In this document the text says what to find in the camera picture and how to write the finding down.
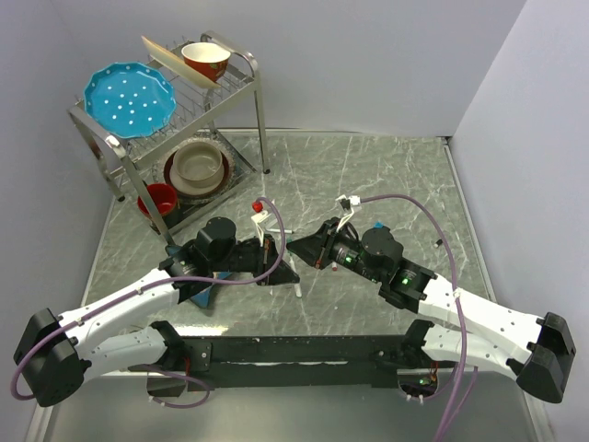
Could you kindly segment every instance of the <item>white wall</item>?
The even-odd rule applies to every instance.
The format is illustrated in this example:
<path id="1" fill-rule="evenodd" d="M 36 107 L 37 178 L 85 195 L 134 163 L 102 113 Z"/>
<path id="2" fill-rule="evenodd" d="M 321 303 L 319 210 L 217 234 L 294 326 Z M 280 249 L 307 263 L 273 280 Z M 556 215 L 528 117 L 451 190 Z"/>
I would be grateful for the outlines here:
<path id="1" fill-rule="evenodd" d="M 572 328 L 558 440 L 589 435 L 589 3 L 528 0 L 452 141 L 498 298 Z"/>
<path id="2" fill-rule="evenodd" d="M 525 0 L 52 2 L 95 69 L 213 29 L 259 59 L 270 127 L 428 136 L 454 133 Z"/>
<path id="3" fill-rule="evenodd" d="M 79 305 L 110 197 L 65 113 L 91 71 L 51 4 L 6 3 L 0 41 L 0 440 L 18 442 L 12 355 L 30 315 Z"/>

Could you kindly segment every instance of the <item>brown plate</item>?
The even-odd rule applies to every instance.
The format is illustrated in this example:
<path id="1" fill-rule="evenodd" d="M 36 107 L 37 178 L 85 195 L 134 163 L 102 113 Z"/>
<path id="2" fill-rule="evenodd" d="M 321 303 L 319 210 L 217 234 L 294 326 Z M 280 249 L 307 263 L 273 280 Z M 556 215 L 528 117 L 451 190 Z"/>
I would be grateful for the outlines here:
<path id="1" fill-rule="evenodd" d="M 174 187 L 174 184 L 172 184 L 172 181 L 169 178 L 169 171 L 170 171 L 170 169 L 172 169 L 172 163 L 174 162 L 175 155 L 176 155 L 176 152 L 174 152 L 172 155 L 170 155 L 169 158 L 166 160 L 166 164 L 164 165 L 164 181 L 172 187 Z M 188 195 L 187 193 L 183 193 L 183 192 L 179 191 L 178 189 L 176 189 L 176 187 L 174 187 L 174 189 L 176 189 L 176 192 L 178 193 L 178 195 L 181 197 L 190 198 L 190 199 L 207 198 L 207 197 L 213 195 L 215 192 L 218 192 L 219 189 L 222 189 L 229 181 L 231 173 L 229 170 L 229 161 L 227 161 L 227 158 L 223 153 L 221 153 L 221 156 L 223 157 L 223 169 L 225 172 L 223 175 L 223 179 L 221 180 L 221 182 L 219 182 L 219 185 L 217 187 L 215 187 L 210 192 L 203 193 L 202 195 Z"/>

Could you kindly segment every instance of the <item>red button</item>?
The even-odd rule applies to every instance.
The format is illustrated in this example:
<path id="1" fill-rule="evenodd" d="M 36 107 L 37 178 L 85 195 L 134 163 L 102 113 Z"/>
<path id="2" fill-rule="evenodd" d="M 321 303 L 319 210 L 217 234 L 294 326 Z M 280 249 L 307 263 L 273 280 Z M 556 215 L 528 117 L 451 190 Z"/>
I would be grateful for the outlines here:
<path id="1" fill-rule="evenodd" d="M 254 212 L 256 212 L 257 214 L 258 214 L 259 212 L 261 212 L 262 210 L 264 210 L 264 206 L 263 206 L 263 205 L 261 205 L 261 203 L 260 203 L 259 201 L 254 201 L 254 202 L 251 204 L 251 208 L 252 208 L 252 209 L 254 209 Z"/>

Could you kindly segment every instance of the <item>blue object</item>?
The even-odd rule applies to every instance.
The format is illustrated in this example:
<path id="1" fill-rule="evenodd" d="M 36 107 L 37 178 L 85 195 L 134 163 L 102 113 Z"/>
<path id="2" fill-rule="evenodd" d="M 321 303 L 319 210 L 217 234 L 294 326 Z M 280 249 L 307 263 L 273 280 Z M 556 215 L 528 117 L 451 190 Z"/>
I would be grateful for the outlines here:
<path id="1" fill-rule="evenodd" d="M 231 272 L 220 272 L 215 276 L 215 278 L 226 279 L 230 274 Z M 211 289 L 213 287 L 214 285 L 211 285 L 209 288 L 205 288 L 200 293 L 197 293 L 191 297 L 191 301 L 200 308 L 209 307 L 209 301 L 211 300 Z"/>
<path id="2" fill-rule="evenodd" d="M 149 136 L 169 123 L 174 88 L 157 69 L 115 63 L 95 72 L 84 89 L 85 110 L 120 138 Z"/>

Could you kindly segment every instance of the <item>metal dish rack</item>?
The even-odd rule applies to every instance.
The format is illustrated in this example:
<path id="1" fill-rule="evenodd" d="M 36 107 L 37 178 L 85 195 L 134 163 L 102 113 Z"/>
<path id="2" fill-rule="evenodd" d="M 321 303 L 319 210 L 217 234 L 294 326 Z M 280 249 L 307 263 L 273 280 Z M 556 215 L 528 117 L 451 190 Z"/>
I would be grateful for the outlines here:
<path id="1" fill-rule="evenodd" d="M 75 127 L 84 138 L 84 141 L 92 151 L 100 173 L 110 187 L 118 201 L 125 199 L 124 189 L 132 185 L 136 195 L 144 201 L 149 215 L 157 231 L 166 242 L 174 245 L 172 235 L 188 225 L 191 221 L 205 212 L 212 210 L 226 198 L 235 194 L 242 188 L 248 177 L 258 172 L 251 163 L 235 149 L 218 131 L 214 125 L 214 119 L 234 108 L 249 94 L 253 93 L 258 118 L 258 131 L 260 134 L 261 170 L 270 172 L 267 155 L 266 125 L 261 97 L 260 70 L 258 63 L 251 52 L 239 48 L 239 46 L 221 37 L 213 31 L 204 32 L 201 41 L 212 41 L 223 48 L 244 59 L 251 74 L 247 75 L 231 64 L 225 74 L 217 81 L 219 88 L 202 89 L 190 81 L 169 71 L 158 61 L 151 60 L 147 65 L 155 69 L 161 69 L 162 74 L 174 86 L 177 108 L 170 119 L 169 124 L 163 129 L 157 130 L 153 135 L 143 138 L 122 140 L 110 134 L 84 111 L 84 101 L 79 100 L 72 106 L 68 113 Z M 184 41 L 176 45 L 171 51 L 181 57 L 182 48 L 192 43 Z M 207 204 L 196 204 L 192 207 L 184 207 L 181 221 L 173 227 L 166 225 L 164 219 L 157 211 L 156 205 L 145 188 L 144 178 L 150 175 L 154 163 L 169 153 L 175 146 L 185 139 L 194 136 L 198 131 L 208 127 L 209 136 L 221 141 L 236 159 L 232 185 Z M 121 165 L 115 170 L 109 170 L 107 160 L 98 146 L 97 139 L 103 142 L 107 148 L 117 156 Z"/>

